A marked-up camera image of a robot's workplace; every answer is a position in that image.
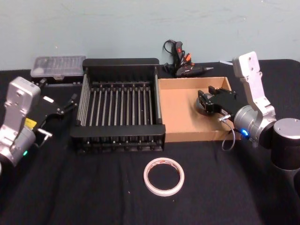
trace white tape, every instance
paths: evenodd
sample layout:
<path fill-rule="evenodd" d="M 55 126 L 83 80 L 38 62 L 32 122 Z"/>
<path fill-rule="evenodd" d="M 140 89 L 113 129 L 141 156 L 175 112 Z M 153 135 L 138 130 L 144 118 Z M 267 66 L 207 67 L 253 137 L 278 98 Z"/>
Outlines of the white tape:
<path fill-rule="evenodd" d="M 168 164 L 170 166 L 173 166 L 178 171 L 180 179 L 179 179 L 178 184 L 174 188 L 169 189 L 169 190 L 161 190 L 161 189 L 154 187 L 150 183 L 149 178 L 148 178 L 149 171 L 158 164 Z M 177 163 L 173 159 L 156 158 L 146 165 L 145 170 L 144 170 L 144 181 L 145 181 L 145 184 L 146 184 L 146 187 L 148 188 L 148 190 L 151 191 L 153 194 L 162 196 L 162 197 L 167 197 L 167 196 L 171 196 L 171 195 L 174 195 L 177 192 L 179 192 L 179 190 L 181 189 L 183 182 L 184 182 L 184 172 L 183 172 L 182 167 L 179 165 L 179 163 Z"/>

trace black dish rack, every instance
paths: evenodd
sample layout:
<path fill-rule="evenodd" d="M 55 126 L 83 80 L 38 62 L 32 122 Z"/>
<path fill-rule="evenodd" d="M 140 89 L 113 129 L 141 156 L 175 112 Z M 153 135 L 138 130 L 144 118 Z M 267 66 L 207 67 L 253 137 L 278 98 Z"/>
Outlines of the black dish rack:
<path fill-rule="evenodd" d="M 163 150 L 158 59 L 85 59 L 76 124 L 79 153 Z"/>

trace open cardboard box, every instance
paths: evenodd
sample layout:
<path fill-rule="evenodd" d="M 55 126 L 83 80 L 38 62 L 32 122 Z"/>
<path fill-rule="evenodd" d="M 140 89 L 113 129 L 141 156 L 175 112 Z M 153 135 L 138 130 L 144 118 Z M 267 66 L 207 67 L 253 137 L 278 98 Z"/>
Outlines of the open cardboard box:
<path fill-rule="evenodd" d="M 231 90 L 227 77 L 159 79 L 160 105 L 165 124 L 165 142 L 223 140 L 230 130 L 218 122 L 221 114 L 205 116 L 195 109 L 198 90 L 208 93 L 208 86 Z"/>

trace black table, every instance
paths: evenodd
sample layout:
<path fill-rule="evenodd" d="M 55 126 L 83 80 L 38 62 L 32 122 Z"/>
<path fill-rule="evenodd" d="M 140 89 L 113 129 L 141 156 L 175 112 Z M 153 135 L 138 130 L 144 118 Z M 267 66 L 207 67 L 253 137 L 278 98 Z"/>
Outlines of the black table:
<path fill-rule="evenodd" d="M 214 67 L 205 76 L 227 76 L 246 102 L 232 66 Z M 300 63 L 260 61 L 265 95 L 277 119 L 300 118 Z M 0 72 L 0 124 L 8 83 L 29 70 Z M 160 71 L 161 77 L 170 77 Z M 45 88 L 42 94 L 63 104 L 77 88 Z M 270 151 L 238 141 L 232 152 L 221 142 L 167 143 L 163 152 L 121 152 L 78 156 L 68 144 L 70 120 L 52 122 L 54 137 L 31 149 L 0 192 L 0 224 L 300 224 L 300 199 L 284 172 L 270 162 Z M 181 191 L 153 195 L 143 170 L 157 157 L 178 161 L 185 172 Z M 154 169 L 151 180 L 171 187 L 176 175 Z"/>

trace yellow label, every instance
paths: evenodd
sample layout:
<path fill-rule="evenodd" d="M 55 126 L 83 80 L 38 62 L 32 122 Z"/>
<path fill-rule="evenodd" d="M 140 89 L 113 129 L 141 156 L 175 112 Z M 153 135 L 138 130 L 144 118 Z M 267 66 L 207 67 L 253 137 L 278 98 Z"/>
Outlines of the yellow label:
<path fill-rule="evenodd" d="M 29 127 L 31 130 L 36 126 L 36 124 L 37 123 L 31 119 L 26 118 L 25 120 L 25 126 Z"/>

